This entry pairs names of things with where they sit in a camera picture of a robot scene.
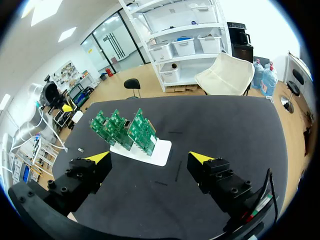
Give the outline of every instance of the white shelving unit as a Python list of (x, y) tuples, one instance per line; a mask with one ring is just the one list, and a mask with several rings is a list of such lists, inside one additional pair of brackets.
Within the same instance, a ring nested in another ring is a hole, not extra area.
[[(221, 51), (232, 54), (228, 25), (219, 0), (119, 0), (119, 2), (137, 32), (164, 92), (166, 87), (170, 86), (197, 84), (195, 75), (208, 69), (219, 55), (205, 54), (197, 38), (198, 35), (210, 34), (221, 37)], [(191, 4), (197, 4), (199, 7), (214, 6), (211, 7), (214, 9), (212, 14), (216, 15), (217, 22), (192, 24), (192, 21), (197, 22), (197, 17), (191, 9)], [(174, 50), (172, 59), (154, 60), (149, 52), (150, 45), (176, 41), (183, 36), (194, 38), (195, 54), (179, 56)], [(167, 63), (175, 63), (180, 67), (180, 77), (177, 82), (163, 80), (160, 70)]]

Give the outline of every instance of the black chair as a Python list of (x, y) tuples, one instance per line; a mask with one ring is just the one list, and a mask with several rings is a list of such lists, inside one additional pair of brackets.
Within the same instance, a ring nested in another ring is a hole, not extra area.
[(133, 95), (134, 96), (128, 97), (127, 99), (138, 99), (138, 97), (135, 94), (135, 89), (138, 90), (139, 97), (141, 98), (140, 91), (139, 91), (139, 89), (141, 89), (141, 87), (140, 87), (140, 83), (139, 83), (138, 79), (135, 79), (135, 78), (128, 79), (127, 81), (124, 82), (124, 87), (126, 89), (132, 89), (133, 90)]
[[(304, 78), (297, 70), (293, 69), (292, 74), (301, 85), (305, 84)], [(291, 98), (293, 95), (299, 96), (300, 90), (299, 90), (299, 87), (293, 81), (288, 81), (287, 86), (291, 91), (290, 97), (288, 99), (285, 96), (282, 96), (281, 103), (289, 113), (293, 114), (294, 113), (294, 105), (291, 102)]]

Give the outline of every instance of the ceiling light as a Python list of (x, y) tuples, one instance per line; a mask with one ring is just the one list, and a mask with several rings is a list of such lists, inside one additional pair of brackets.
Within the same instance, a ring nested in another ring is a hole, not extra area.
[(63, 0), (43, 0), (36, 4), (32, 16), (31, 27), (44, 19), (55, 15)]
[(24, 6), (21, 18), (23, 19), (24, 17), (26, 17), (31, 12), (31, 10), (38, 4), (39, 1), (40, 0), (29, 0)]
[(5, 94), (1, 103), (0, 103), (0, 111), (2, 111), (3, 109), (5, 109), (7, 103), (9, 102), (10, 99), (10, 95), (9, 94)]
[(58, 41), (58, 43), (60, 43), (61, 41), (63, 41), (63, 40), (65, 40), (65, 39), (67, 39), (67, 38), (69, 38), (69, 37), (71, 37), (71, 35), (74, 33), (74, 31), (76, 30), (76, 26), (75, 27), (73, 27), (73, 28), (71, 28), (71, 29), (69, 29), (69, 30), (67, 30), (67, 31), (64, 31), (63, 33), (61, 33), (61, 36), (60, 36), (60, 38), (59, 38), (59, 41)]
[(113, 16), (113, 17), (109, 18), (107, 21), (105, 21), (104, 23), (109, 24), (109, 23), (112, 23), (114, 20), (118, 20), (118, 19), (119, 19), (118, 16)]

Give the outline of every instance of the white storage box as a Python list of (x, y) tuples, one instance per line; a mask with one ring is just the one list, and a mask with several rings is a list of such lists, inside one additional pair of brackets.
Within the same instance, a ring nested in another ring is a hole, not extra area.
[(191, 9), (195, 14), (197, 24), (217, 22), (215, 6), (191, 6)]
[(194, 38), (182, 41), (173, 41), (173, 45), (180, 57), (196, 54)]
[(179, 63), (166, 63), (160, 70), (162, 80), (164, 83), (176, 83), (180, 79), (180, 64)]
[(171, 42), (154, 44), (150, 46), (149, 51), (157, 62), (170, 60), (174, 57)]
[(204, 54), (219, 54), (221, 52), (220, 36), (201, 37), (201, 35), (199, 35), (198, 39), (200, 40)]
[(139, 4), (139, 6), (141, 6), (151, 2), (152, 0), (135, 0), (135, 1)]

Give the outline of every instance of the workbench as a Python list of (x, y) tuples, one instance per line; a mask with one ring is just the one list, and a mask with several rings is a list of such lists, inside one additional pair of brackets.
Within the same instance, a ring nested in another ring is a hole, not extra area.
[[(139, 108), (157, 137), (172, 142), (167, 164), (160, 167), (111, 153), (113, 168), (99, 191), (74, 213), (78, 223), (138, 238), (207, 240), (222, 234), (230, 217), (202, 194), (188, 172), (189, 151), (225, 158), (238, 176), (252, 182), (253, 192), (272, 168), (282, 208), (288, 177), (286, 142), (275, 106), (260, 97), (170, 96), (94, 103), (67, 138), (68, 153), (62, 150), (56, 158), (54, 177), (64, 174), (73, 158), (109, 151), (109, 144), (89, 127), (100, 110), (109, 116), (118, 109), (132, 120)], [(263, 221), (265, 229), (273, 220), (272, 207)]]

